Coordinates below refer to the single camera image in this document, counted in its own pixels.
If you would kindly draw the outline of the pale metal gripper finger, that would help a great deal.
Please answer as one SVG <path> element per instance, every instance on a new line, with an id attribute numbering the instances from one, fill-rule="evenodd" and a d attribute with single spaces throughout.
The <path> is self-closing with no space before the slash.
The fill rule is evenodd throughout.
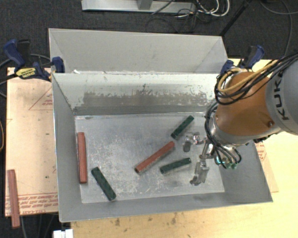
<path id="1" fill-rule="evenodd" d="M 194 186 L 205 183 L 209 169 L 206 160 L 198 161 L 195 166 L 194 176 L 190 180 L 190 183 Z"/>
<path id="2" fill-rule="evenodd" d="M 183 143 L 183 151 L 189 152 L 191 150 L 192 145 L 200 145 L 201 138 L 199 132 L 193 132 L 191 134 L 186 135 L 184 143 Z"/>

